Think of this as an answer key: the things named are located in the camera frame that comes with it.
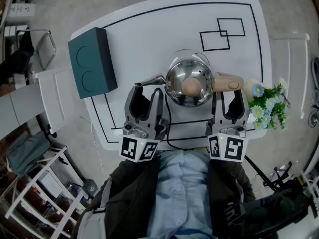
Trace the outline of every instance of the dark jacket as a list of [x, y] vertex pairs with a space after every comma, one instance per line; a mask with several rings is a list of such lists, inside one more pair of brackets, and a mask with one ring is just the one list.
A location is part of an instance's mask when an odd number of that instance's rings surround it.
[[[125, 160], [111, 174], [112, 186], [106, 205], [105, 227], [107, 239], [143, 238], [149, 224], [155, 200], [160, 159], [150, 162], [134, 163]], [[240, 202], [237, 183], [244, 192], [244, 202], [255, 199], [251, 184], [241, 164], [211, 160], [208, 166], [207, 188], [213, 234], [218, 236], [224, 227], [223, 210], [228, 203]], [[100, 207], [102, 192], [81, 214], [73, 229], [76, 238], [79, 225], [85, 212]]]

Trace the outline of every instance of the dark green box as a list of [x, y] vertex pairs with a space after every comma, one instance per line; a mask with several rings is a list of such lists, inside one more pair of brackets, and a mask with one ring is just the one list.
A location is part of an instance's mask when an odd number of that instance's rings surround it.
[[68, 45], [80, 98], [108, 93], [118, 87], [105, 29], [92, 28]]

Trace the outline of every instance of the gray floor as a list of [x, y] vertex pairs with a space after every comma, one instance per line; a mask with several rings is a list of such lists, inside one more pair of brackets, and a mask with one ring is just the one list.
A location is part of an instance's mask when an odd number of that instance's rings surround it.
[[[50, 68], [71, 67], [67, 42], [74, 31], [108, 13], [141, 1], [144, 0], [35, 0], [37, 11], [32, 26], [50, 29], [58, 48]], [[311, 0], [259, 1], [269, 34], [306, 32], [311, 37], [310, 56], [319, 56], [319, 21]], [[286, 130], [269, 131], [265, 137], [249, 142], [246, 154], [265, 173], [270, 173], [274, 166], [288, 160], [294, 162], [294, 170], [297, 171], [307, 160], [319, 135], [319, 126], [311, 129], [307, 124], [313, 89], [312, 78], [309, 77], [304, 120], [290, 114]], [[82, 117], [90, 120], [85, 109]], [[85, 177], [94, 179], [99, 185], [103, 183], [89, 122], [77, 119], [58, 131], [57, 140], [68, 146], [70, 155]], [[105, 174], [111, 173], [121, 159], [116, 152], [105, 151], [97, 138], [96, 143]], [[256, 173], [246, 162], [244, 167], [248, 176], [254, 178]]]

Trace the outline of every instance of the light blue shirt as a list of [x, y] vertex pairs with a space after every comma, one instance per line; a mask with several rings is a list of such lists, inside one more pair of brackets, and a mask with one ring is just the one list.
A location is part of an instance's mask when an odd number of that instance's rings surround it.
[[207, 191], [209, 161], [201, 151], [162, 153], [147, 238], [215, 238]]

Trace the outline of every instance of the wooden pot handle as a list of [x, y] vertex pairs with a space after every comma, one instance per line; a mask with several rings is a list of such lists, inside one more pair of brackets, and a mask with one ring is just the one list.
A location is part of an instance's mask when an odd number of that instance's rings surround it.
[[236, 91], [244, 86], [244, 79], [233, 75], [217, 72], [215, 75], [215, 92]]

